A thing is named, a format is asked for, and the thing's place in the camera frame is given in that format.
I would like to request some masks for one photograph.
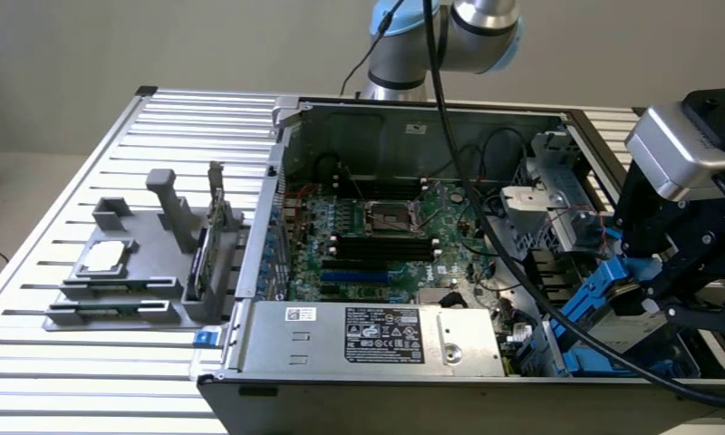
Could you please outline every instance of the warning label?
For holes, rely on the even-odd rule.
[[[420,310],[347,308],[344,329],[348,362],[424,364]]]

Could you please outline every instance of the slotted metal table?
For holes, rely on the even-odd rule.
[[[194,349],[194,332],[48,333],[44,310],[95,228],[99,199],[159,208],[146,190],[151,169],[174,169],[178,194],[207,207],[210,160],[224,161],[227,199],[250,225],[275,144],[276,98],[159,89],[130,102],[0,275],[2,433],[226,433],[190,373],[195,359],[219,360],[220,351]],[[623,141],[638,115],[579,109],[628,166]]]

